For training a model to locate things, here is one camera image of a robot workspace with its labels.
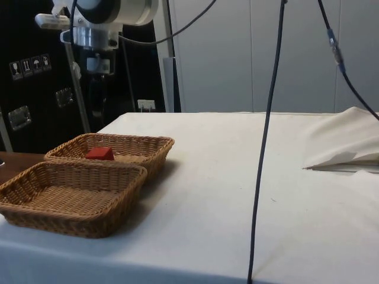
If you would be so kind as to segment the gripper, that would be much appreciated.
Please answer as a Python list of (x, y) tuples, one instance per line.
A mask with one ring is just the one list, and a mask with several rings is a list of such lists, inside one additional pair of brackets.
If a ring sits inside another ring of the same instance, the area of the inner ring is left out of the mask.
[(88, 73), (100, 75), (113, 75), (114, 52), (104, 50), (85, 50), (84, 66)]

